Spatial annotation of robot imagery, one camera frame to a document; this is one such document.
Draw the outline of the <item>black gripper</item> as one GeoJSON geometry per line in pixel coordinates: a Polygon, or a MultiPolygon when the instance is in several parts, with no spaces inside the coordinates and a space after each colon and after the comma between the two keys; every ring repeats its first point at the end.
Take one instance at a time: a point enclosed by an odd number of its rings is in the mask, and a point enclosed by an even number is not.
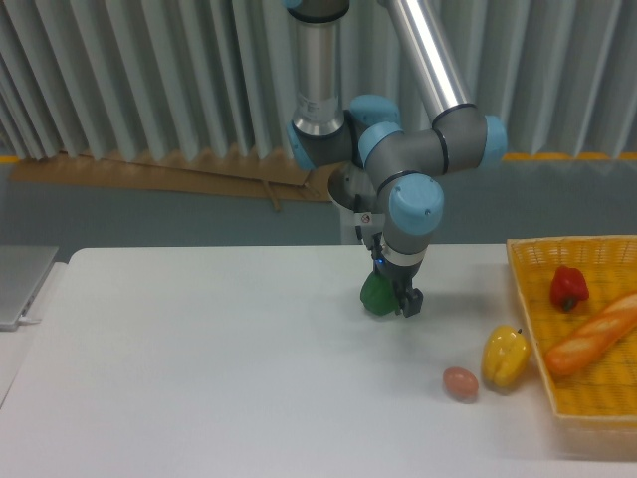
{"type": "Polygon", "coordinates": [[[418,288],[413,287],[412,280],[422,264],[423,252],[398,252],[386,243],[381,233],[372,236],[370,252],[374,271],[393,283],[398,303],[396,314],[405,318],[419,314],[423,294],[418,288]]]}

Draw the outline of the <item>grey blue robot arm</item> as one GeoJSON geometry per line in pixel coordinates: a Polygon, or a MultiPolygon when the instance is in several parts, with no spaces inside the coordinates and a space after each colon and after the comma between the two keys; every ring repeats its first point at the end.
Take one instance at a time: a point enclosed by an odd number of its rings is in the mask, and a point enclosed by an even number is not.
{"type": "Polygon", "coordinates": [[[344,184],[342,206],[386,287],[393,310],[419,313],[413,280],[444,210],[439,178],[500,161],[508,148],[501,121],[480,113],[470,97],[438,13],[429,1],[384,5],[415,76],[431,125],[406,132],[398,106],[362,95],[340,95],[339,23],[345,1],[288,1],[295,20],[297,105],[287,126],[297,164],[312,170],[338,164],[357,178],[344,184]]]}

